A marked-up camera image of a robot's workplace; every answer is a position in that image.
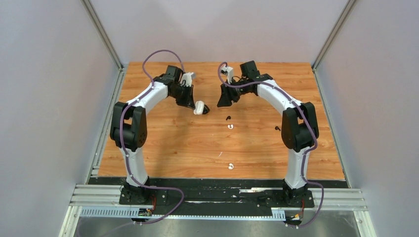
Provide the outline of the white earbud charging case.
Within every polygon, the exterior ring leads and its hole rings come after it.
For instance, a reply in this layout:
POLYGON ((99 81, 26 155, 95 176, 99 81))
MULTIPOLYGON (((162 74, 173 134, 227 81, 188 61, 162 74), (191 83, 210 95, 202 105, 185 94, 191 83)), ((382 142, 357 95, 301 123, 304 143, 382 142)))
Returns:
POLYGON ((195 115, 202 115, 204 113, 205 104, 203 101, 197 101, 195 103, 195 109, 193 110, 193 113, 195 115))

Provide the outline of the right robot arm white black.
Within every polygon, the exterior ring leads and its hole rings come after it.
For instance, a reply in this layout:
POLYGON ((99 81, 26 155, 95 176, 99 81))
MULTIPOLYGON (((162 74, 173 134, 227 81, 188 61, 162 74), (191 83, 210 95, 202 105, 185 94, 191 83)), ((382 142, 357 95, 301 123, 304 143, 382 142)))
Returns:
POLYGON ((285 92, 269 74, 261 74, 254 61, 240 65, 241 76, 234 80, 233 68, 222 62, 217 69, 218 76, 226 76, 221 82, 221 96, 218 107, 230 107, 247 93, 266 100, 282 118, 281 138, 289 150, 283 202, 295 206, 307 190, 306 165, 309 154, 317 148, 319 128, 315 106, 302 103, 285 92))

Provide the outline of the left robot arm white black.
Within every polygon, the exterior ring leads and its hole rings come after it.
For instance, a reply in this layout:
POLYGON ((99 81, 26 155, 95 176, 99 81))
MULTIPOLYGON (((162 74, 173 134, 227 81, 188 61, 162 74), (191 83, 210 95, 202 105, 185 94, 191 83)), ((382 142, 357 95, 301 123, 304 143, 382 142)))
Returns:
POLYGON ((110 138, 124 157, 127 172, 124 190, 139 204, 151 199, 142 151, 148 135, 147 114, 167 97, 174 98, 179 106, 195 109, 192 85, 195 77, 194 72, 186 73, 179 67, 168 66, 165 73, 152 78, 148 87, 135 98, 117 102, 113 107, 110 138))

